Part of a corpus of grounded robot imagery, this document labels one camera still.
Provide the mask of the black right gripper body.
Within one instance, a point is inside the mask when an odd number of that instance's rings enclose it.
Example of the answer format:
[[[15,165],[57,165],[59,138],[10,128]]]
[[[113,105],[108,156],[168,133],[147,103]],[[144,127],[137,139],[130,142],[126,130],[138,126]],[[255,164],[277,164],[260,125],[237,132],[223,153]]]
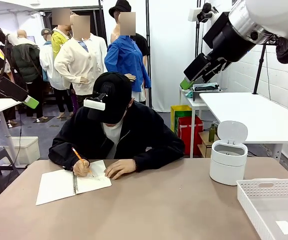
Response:
[[[227,23],[214,38],[214,58],[237,62],[254,46],[254,43],[242,38],[231,23]]]

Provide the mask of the person's right hand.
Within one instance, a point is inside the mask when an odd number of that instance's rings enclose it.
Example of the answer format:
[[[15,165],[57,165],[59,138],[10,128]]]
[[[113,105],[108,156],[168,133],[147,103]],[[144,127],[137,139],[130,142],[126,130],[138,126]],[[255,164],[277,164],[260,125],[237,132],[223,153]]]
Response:
[[[90,173],[90,162],[86,159],[78,160],[73,166],[73,172],[78,177],[85,177]]]

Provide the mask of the person's left hand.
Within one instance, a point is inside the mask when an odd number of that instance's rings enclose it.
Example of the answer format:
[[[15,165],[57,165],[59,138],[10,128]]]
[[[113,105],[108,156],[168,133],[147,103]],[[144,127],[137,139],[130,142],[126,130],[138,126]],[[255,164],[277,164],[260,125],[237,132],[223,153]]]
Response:
[[[136,163],[134,159],[119,159],[105,169],[105,176],[116,180],[122,175],[132,173],[135,170]]]

